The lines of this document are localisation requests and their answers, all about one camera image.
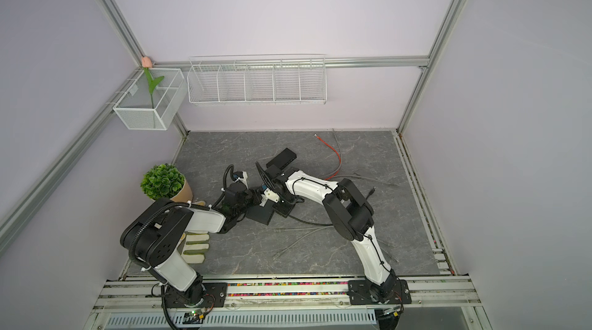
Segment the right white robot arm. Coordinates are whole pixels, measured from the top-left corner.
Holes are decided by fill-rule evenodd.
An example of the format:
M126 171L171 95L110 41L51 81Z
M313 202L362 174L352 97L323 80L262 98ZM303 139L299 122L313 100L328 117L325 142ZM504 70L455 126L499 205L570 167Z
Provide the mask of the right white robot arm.
M257 171L266 188L281 202L295 205L304 199L324 207L333 228L352 243L359 256L372 302L402 301L402 284L376 237L374 210L353 181L330 181L295 168L281 171L276 166L268 171L258 167Z

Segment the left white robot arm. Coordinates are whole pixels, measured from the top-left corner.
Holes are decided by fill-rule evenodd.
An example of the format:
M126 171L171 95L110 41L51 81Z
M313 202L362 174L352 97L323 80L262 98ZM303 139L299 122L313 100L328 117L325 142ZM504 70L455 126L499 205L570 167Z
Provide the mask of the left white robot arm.
M261 187L248 188L236 181L210 207L158 199L124 230L120 244L129 260L159 282L180 293L193 291L200 286L200 276L177 251L182 235L229 232L250 208L260 205L262 194Z

